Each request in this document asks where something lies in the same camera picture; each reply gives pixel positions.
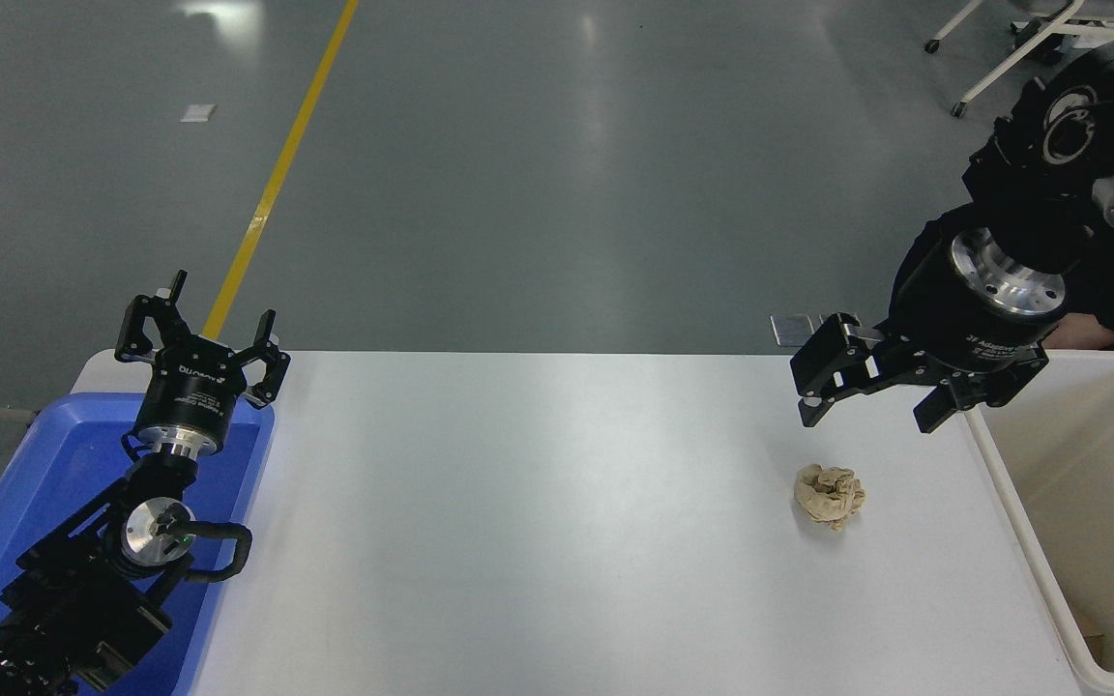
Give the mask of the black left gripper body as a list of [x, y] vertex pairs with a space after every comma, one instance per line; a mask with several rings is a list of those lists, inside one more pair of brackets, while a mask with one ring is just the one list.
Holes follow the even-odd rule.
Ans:
[[152, 357], [135, 437], [156, 442], [164, 430], [186, 430], [207, 444], [222, 444], [244, 388], [242, 363], [226, 345], [190, 339], [162, 347]]

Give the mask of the person's hand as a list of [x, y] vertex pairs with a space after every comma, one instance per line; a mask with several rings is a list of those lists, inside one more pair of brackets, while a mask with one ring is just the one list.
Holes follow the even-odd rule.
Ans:
[[1114, 347], [1114, 331], [1093, 314], [1067, 314], [1042, 345], [1046, 351], [1105, 351]]

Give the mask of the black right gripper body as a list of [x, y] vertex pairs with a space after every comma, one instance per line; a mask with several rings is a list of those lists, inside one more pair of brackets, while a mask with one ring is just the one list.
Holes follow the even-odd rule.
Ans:
[[921, 264], [895, 282], [895, 334], [962, 373], [994, 373], [1020, 360], [1067, 311], [1061, 275]]

